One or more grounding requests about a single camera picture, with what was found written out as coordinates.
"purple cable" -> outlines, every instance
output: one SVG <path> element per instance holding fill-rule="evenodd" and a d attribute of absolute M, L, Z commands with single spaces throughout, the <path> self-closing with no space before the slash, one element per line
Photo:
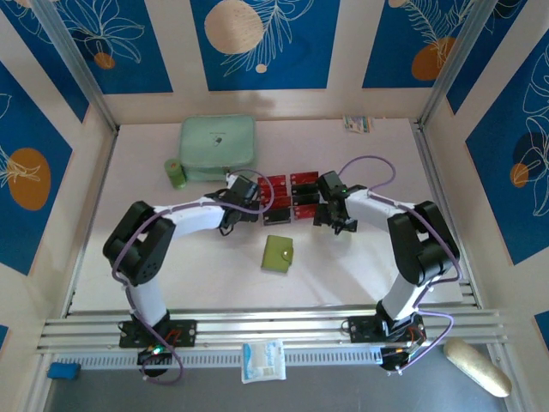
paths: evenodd
<path fill-rule="evenodd" d="M 162 211 L 152 215 L 151 217 L 149 217 L 146 221 L 144 221 L 141 224 L 141 226 L 139 226 L 139 228 L 137 228 L 137 230 L 134 232 L 134 234 L 131 235 L 128 242 L 126 242 L 126 244 L 122 248 L 122 251 L 120 251 L 120 253 L 118 254 L 116 260 L 114 261 L 114 264 L 112 265 L 112 272 L 111 272 L 112 278 L 115 281 L 120 282 L 124 285 L 124 291 L 126 293 L 126 298 L 128 299 L 128 303 L 130 304 L 132 314 L 136 317 L 137 320 L 139 320 L 142 323 L 143 326 L 145 326 L 145 328 L 156 338 L 156 340 L 158 342 L 160 342 L 160 344 L 162 346 L 164 346 L 166 349 L 168 349 L 168 351 L 173 355 L 173 357 L 175 358 L 175 360 L 179 364 L 179 374 L 175 379 L 167 380 L 167 381 L 161 381 L 161 380 L 158 380 L 158 379 L 150 379 L 145 374 L 145 364 L 146 364 L 146 362 L 143 363 L 142 368 L 141 368 L 141 373 L 142 373 L 143 377 L 148 382 L 151 382 L 151 383 L 157 384 L 157 385 L 173 385 L 173 384 L 175 384 L 176 382 L 178 382 L 183 377 L 183 368 L 184 368 L 183 367 L 183 360 L 177 354 L 177 352 L 175 351 L 175 348 L 172 345 L 170 345 L 168 342 L 166 342 L 166 340 L 156 330 L 154 330 L 153 327 L 150 324 L 148 324 L 145 321 L 145 319 L 141 316 L 141 314 L 137 311 L 136 304 L 135 304 L 133 298 L 131 297 L 130 289 L 128 288 L 130 283 L 125 278 L 118 276 L 118 267 L 120 267 L 120 264 L 122 263 L 122 260 L 126 256 L 126 253 L 128 253 L 128 250 L 131 248 L 131 246 L 137 240 L 137 237 L 145 231 L 145 229 L 148 227 L 148 225 L 150 225 L 153 221 L 159 219 L 161 216 L 171 214 L 172 212 L 178 212 L 179 210 L 185 210 L 185 209 L 191 209 L 191 208 L 201 208 L 203 206 L 221 206 L 221 207 L 236 209 L 236 210 L 239 210 L 239 211 L 245 212 L 245 213 L 252 213 L 253 215 L 260 215 L 261 213 L 266 212 L 273 205 L 273 201 L 275 200 L 275 189 L 273 188 L 273 185 L 271 184 L 271 182 L 267 179 L 266 176 L 264 176 L 263 174 L 255 171 L 255 170 L 252 170 L 252 169 L 240 169 L 238 171 L 232 172 L 231 174 L 234 174 L 236 172 L 256 173 L 256 174 L 258 174 L 259 176 L 261 176 L 262 178 L 264 178 L 267 181 L 268 187 L 269 187 L 270 192 L 271 192 L 271 198 L 269 199 L 268 203 L 265 205 L 264 208 L 261 208 L 259 210 L 253 210 L 253 209 L 247 209 L 247 208 L 243 208 L 243 207 L 240 207 L 238 205 L 235 205 L 235 204 L 230 204 L 230 203 L 225 203 L 225 202 L 203 202 L 203 203 L 179 204 L 177 206 L 174 206 L 171 209 L 162 210 Z"/>
<path fill-rule="evenodd" d="M 371 191 L 374 191 L 375 189 L 379 189 L 380 187 L 383 187 L 383 186 L 386 186 L 386 185 L 389 185 L 389 184 L 393 183 L 393 180 L 395 180 L 395 177 L 396 177 L 395 165 L 393 165 L 390 161 L 388 161 L 384 157 L 376 156 L 375 154 L 366 154 L 364 156 L 355 157 L 351 161 L 348 161 L 347 164 L 344 167 L 341 168 L 340 172 L 337 173 L 338 176 L 341 176 L 341 174 L 343 172 L 345 172 L 345 169 L 347 169 L 349 166 L 351 166 L 355 161 L 361 161 L 363 159 L 375 159 L 375 160 L 378 160 L 378 161 L 382 161 L 383 163 L 388 165 L 391 168 L 391 171 L 393 172 L 393 175 L 391 176 L 391 178 L 389 180 L 387 180 L 383 183 L 380 183 L 378 185 L 374 185 L 374 186 L 370 187 L 369 189 Z"/>
<path fill-rule="evenodd" d="M 391 200 L 389 199 L 386 199 L 384 197 L 380 197 L 378 195 L 376 195 L 375 193 L 371 193 L 371 198 L 373 199 L 376 199 L 378 200 L 379 202 L 382 202 L 382 203 L 385 203 L 385 204 L 389 204 L 391 206 L 396 206 L 397 208 L 399 209 L 402 209 L 408 213 L 410 213 L 411 215 L 413 215 L 413 217 L 415 217 L 417 220 L 419 220 L 421 222 L 421 224 L 427 229 L 427 231 L 432 235 L 433 238 L 435 238 L 435 240 L 441 245 L 441 247 L 443 248 L 444 252 L 448 255 L 450 261 L 452 262 L 452 264 L 454 265 L 455 267 L 455 271 L 457 272 L 457 275 L 455 277 L 452 277 L 450 279 L 439 279 L 438 281 L 435 281 L 435 282 L 430 282 L 429 285 L 427 287 L 425 287 L 425 289 L 423 289 L 423 291 L 421 292 L 421 294 L 419 294 L 418 296 L 418 299 L 416 299 L 416 301 L 413 303 L 413 308 L 414 309 L 417 309 L 418 306 L 419 306 L 419 303 L 421 303 L 421 301 L 423 300 L 423 298 L 425 297 L 425 294 L 429 291 L 429 289 L 431 289 L 433 286 L 435 285 L 439 285 L 441 283 L 448 283 L 448 282 L 457 282 L 457 281 L 460 281 L 462 278 L 463 278 L 463 272 L 462 272 L 462 268 L 460 266 L 460 263 L 457 261 L 457 259 L 455 258 L 454 256 L 454 253 L 452 253 L 452 251 L 449 249 L 448 245 L 446 245 L 446 242 L 444 242 L 443 238 L 441 238 L 441 236 L 437 233 L 437 231 L 435 230 L 435 228 L 433 226 L 431 226 L 431 224 L 422 216 L 420 215 L 418 212 L 416 212 L 415 210 L 413 209 L 410 209 L 408 206 L 404 205 L 404 204 L 401 204 L 401 203 L 394 203 L 392 202 Z M 422 316 L 437 316 L 437 317 L 440 317 L 440 318 L 447 318 L 449 320 L 449 325 L 448 327 L 443 331 L 443 333 L 441 333 L 437 339 L 435 339 L 433 342 L 431 342 L 431 344 L 427 347 L 426 350 L 424 350 L 423 352 L 421 352 L 418 356 L 416 356 L 414 359 L 412 359 L 411 361 L 409 361 L 404 367 L 402 367 L 400 370 L 399 370 L 399 373 L 402 373 L 403 371 L 405 371 L 406 369 L 408 369 L 411 365 L 413 365 L 415 362 L 417 362 L 418 360 L 420 360 L 421 358 L 423 358 L 428 352 L 430 352 L 432 349 L 435 348 L 435 346 L 437 346 L 440 341 L 442 341 L 449 333 L 449 331 L 452 329 L 452 327 L 454 326 L 454 323 L 455 323 L 455 320 L 454 318 L 452 317 L 452 315 L 449 315 L 448 313 L 441 313 L 441 312 L 427 312 L 427 311 L 421 311 L 421 310 L 418 310 L 418 314 L 422 315 Z"/>

